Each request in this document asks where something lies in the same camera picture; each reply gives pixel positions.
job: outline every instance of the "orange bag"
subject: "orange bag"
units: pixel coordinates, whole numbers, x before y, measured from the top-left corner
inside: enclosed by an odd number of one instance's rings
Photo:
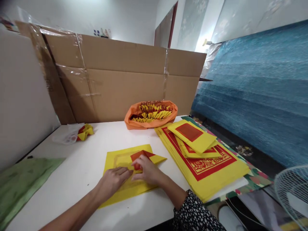
[[[163,120],[154,120],[150,123],[140,123],[140,122],[137,122],[137,121],[130,120],[132,115],[138,115],[138,114],[141,113],[141,110],[139,109],[139,106],[141,104],[154,104],[155,106],[160,106],[160,105],[170,106],[172,113],[171,113],[170,116],[168,116],[167,118],[165,118]],[[159,127],[159,126],[162,126],[166,123],[173,122],[174,119],[176,118],[176,116],[177,116],[177,106],[169,100],[145,101],[145,102],[139,102],[139,103],[133,104],[129,108],[129,110],[128,110],[126,116],[125,116],[124,122],[125,122],[128,130],[132,130],[132,129],[139,129],[139,130],[142,129],[142,130],[144,130],[144,129],[148,129],[148,128]]]

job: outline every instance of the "folded yellow paper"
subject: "folded yellow paper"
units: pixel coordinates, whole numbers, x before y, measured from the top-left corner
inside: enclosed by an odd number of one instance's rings
[[[201,128],[186,120],[170,124],[168,130],[172,131],[198,153],[203,153],[216,140],[215,136],[206,133]]]
[[[219,158],[185,158],[169,125],[155,131],[202,202],[249,172],[249,167],[220,143],[214,147],[221,155]]]
[[[127,167],[129,170],[134,170],[131,166],[132,159],[131,155],[139,152],[141,150],[153,153],[152,148],[149,144],[141,145],[133,148],[123,149],[119,151],[107,152],[104,173],[111,168],[117,167]],[[150,157],[150,160],[154,164],[158,164],[167,158],[154,155]],[[134,171],[133,175],[139,173],[140,171]],[[141,193],[145,193],[149,190],[156,188],[156,185],[149,185],[145,181],[131,181],[131,177],[121,186],[121,188],[105,203],[103,203],[99,208],[105,207],[117,203],[119,201],[126,200],[130,197],[137,196]]]
[[[221,157],[221,155],[219,154],[219,152],[214,148],[214,146],[218,145],[218,141],[215,140],[210,147],[205,150],[203,153],[198,153],[195,150],[193,150],[191,147],[188,146],[188,144],[184,143],[180,138],[178,138],[177,136],[176,140],[177,143],[180,146],[181,152],[183,153],[183,155],[186,158],[217,158],[217,157]]]

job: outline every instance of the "black patterned sleeve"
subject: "black patterned sleeve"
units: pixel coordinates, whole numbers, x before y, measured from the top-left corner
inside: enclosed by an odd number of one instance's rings
[[[174,208],[173,228],[174,230],[223,230],[226,231],[222,224],[207,210],[202,201],[191,191],[177,211]]]

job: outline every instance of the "fan grille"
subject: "fan grille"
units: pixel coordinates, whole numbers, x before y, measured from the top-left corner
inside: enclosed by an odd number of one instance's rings
[[[289,204],[287,197],[287,193],[291,193],[308,203],[308,165],[292,167],[280,172],[275,177],[274,186],[281,206],[302,230],[308,230],[308,219]]]

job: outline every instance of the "bubble wrap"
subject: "bubble wrap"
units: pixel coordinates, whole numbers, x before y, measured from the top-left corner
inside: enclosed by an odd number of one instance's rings
[[[285,167],[308,163],[308,21],[224,42],[192,110]]]

